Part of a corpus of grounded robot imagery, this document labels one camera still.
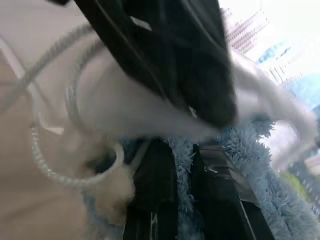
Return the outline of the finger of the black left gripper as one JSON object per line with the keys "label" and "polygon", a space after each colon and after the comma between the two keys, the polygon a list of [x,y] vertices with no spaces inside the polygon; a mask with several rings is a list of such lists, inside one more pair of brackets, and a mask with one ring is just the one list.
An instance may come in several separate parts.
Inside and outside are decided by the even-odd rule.
{"label": "finger of the black left gripper", "polygon": [[165,39],[158,1],[77,0],[76,5],[123,71],[165,102],[192,114],[178,88],[173,46]]}
{"label": "finger of the black left gripper", "polygon": [[132,0],[134,40],[175,104],[216,127],[237,117],[231,59],[216,0]]}

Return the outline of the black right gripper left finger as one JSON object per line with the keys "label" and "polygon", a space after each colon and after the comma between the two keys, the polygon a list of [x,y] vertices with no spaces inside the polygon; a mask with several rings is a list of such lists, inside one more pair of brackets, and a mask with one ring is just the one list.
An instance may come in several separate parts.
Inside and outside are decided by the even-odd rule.
{"label": "black right gripper left finger", "polygon": [[175,240],[178,189],[172,149],[153,139],[134,176],[135,196],[127,208],[124,240]]}

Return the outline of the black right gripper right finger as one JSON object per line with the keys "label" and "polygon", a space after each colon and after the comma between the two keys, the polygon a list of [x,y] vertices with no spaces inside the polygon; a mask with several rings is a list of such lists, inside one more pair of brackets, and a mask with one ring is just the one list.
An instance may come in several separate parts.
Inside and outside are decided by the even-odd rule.
{"label": "black right gripper right finger", "polygon": [[218,145],[193,146],[191,194],[206,240],[273,240],[248,180]]}

